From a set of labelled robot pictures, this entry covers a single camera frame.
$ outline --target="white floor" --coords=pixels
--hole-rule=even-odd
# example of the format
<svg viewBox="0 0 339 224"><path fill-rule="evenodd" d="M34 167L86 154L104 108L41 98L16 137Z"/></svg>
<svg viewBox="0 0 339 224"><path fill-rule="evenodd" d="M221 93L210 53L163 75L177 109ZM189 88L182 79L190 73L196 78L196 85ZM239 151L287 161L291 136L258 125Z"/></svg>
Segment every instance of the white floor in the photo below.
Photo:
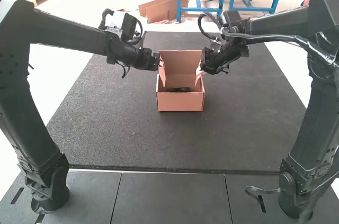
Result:
<svg viewBox="0 0 339 224"><path fill-rule="evenodd" d="M281 0L281 4L287 3L287 1ZM292 7L297 6L301 1L293 0ZM91 12L80 13L74 7L64 8L61 11L42 4L40 8L49 12L54 10L58 16L67 17L68 19L77 20L92 26L97 25L97 22L100 21L100 19L91 18ZM149 24L145 28L148 31L199 31L194 21L170 25ZM204 28L210 32L217 30L209 22L204 24ZM272 42L267 43L266 46L303 104L307 106L311 79L308 76L306 53L300 48L286 43ZM49 122L91 56L91 54L79 51L31 45L30 64L35 70L29 69L29 82L33 99L45 124ZM2 173L0 179L0 199L20 171L16 163L15 152L2 132L0 132L0 171ZM337 196L339 196L339 180L332 187Z"/></svg>

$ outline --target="black rubber mat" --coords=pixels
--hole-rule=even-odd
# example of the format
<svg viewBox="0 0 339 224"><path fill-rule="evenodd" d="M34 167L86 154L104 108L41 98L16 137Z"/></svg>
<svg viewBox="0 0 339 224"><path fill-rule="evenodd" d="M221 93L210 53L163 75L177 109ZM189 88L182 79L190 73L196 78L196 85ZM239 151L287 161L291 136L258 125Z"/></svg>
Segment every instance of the black rubber mat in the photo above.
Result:
<svg viewBox="0 0 339 224"><path fill-rule="evenodd" d="M278 176L226 175L227 191L233 224L296 224L283 213L278 203L278 194L262 194L266 213L260 204L245 193L246 186L264 190L279 187ZM319 199L312 219L307 224L335 224L339 219L339 200L330 187Z"/></svg>
<svg viewBox="0 0 339 224"><path fill-rule="evenodd" d="M149 32L145 47L199 50L200 33ZM277 172L305 107L264 44L204 76L203 112L157 112L156 72L93 56L48 124L71 165L176 172Z"/></svg>
<svg viewBox="0 0 339 224"><path fill-rule="evenodd" d="M111 224L231 224L225 177L124 173Z"/></svg>

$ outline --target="floor seam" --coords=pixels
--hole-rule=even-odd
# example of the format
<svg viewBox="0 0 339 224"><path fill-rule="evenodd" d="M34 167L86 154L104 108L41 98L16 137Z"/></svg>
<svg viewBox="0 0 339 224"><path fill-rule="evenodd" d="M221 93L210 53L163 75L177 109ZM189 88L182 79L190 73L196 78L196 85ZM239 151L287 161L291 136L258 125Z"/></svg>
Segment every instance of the floor seam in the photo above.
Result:
<svg viewBox="0 0 339 224"><path fill-rule="evenodd" d="M110 224L112 224L112 220L113 220L113 214L114 214L115 205L116 205L117 199L118 199L118 193L119 193L121 178L122 178L122 173L120 174L120 179L119 179L119 185L118 185L118 189L117 189L117 194L115 195L115 201L114 201L114 205L113 205L113 210L112 210L112 215L111 215L111 221L110 221Z"/></svg>
<svg viewBox="0 0 339 224"><path fill-rule="evenodd" d="M226 175L224 175L224 178L225 178L225 186L226 186L226 192L227 192L227 200L228 200L229 214L230 214L230 216L231 216L231 222L232 222L232 224L234 224L234 222L233 222L233 217L232 217L231 203L230 203L230 201L229 201L229 193L228 193L228 189L227 189Z"/></svg>

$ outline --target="flattened cardboard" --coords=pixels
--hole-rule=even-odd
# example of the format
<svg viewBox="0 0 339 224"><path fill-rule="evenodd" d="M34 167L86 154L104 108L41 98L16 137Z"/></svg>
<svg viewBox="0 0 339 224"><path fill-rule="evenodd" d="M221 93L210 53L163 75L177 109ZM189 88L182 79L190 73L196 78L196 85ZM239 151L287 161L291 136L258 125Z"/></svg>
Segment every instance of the flattened cardboard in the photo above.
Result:
<svg viewBox="0 0 339 224"><path fill-rule="evenodd" d="M154 1L151 1L151 2L148 2L148 3L140 4L139 5L140 16L145 16L146 17L146 8L147 7L151 7L153 5L156 5L158 3L163 3L165 1L169 1L169 0L154 0Z"/></svg>
<svg viewBox="0 0 339 224"><path fill-rule="evenodd" d="M205 89L202 77L197 79L201 50L159 51L162 59L157 75L158 111L202 111ZM169 88L189 87L189 93L170 93Z"/></svg>
<svg viewBox="0 0 339 224"><path fill-rule="evenodd" d="M177 0L169 0L146 8L147 23L176 19ZM181 0L181 7L188 7L189 0Z"/></svg>
<svg viewBox="0 0 339 224"><path fill-rule="evenodd" d="M180 1L182 7L188 7L189 0ZM162 20L176 18L177 0L154 0L139 5L141 16L147 17L147 23L155 23Z"/></svg>

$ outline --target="box flap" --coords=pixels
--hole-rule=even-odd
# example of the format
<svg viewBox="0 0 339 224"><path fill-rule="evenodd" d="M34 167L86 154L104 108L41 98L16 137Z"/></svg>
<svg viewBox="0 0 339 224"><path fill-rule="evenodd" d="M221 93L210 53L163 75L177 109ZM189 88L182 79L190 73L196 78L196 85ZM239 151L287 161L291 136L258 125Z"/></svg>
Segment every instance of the box flap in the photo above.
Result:
<svg viewBox="0 0 339 224"><path fill-rule="evenodd" d="M146 16L146 8L147 7L151 7L153 5L156 5L158 3L163 3L165 1L169 1L169 0L154 0L154 1L151 1L151 2L148 2L148 3L140 4L139 5L140 16Z"/></svg>
<svg viewBox="0 0 339 224"><path fill-rule="evenodd" d="M189 0L181 0L181 7L188 7ZM168 0L146 8L147 23L176 19L177 0Z"/></svg>
<svg viewBox="0 0 339 224"><path fill-rule="evenodd" d="M201 50L159 51L166 65L166 75L193 74L196 75L201 59Z"/></svg>
<svg viewBox="0 0 339 224"><path fill-rule="evenodd" d="M199 63L197 70L195 72L195 74L197 75L197 77L195 78L195 85L197 85L199 78L201 78L202 75L206 73L205 71L201 70L200 64L201 64L201 62Z"/></svg>
<svg viewBox="0 0 339 224"><path fill-rule="evenodd" d="M165 71L165 64L163 59L160 56L160 63L159 63L159 76L161 81L163 82L163 86L165 87L166 84L166 71Z"/></svg>

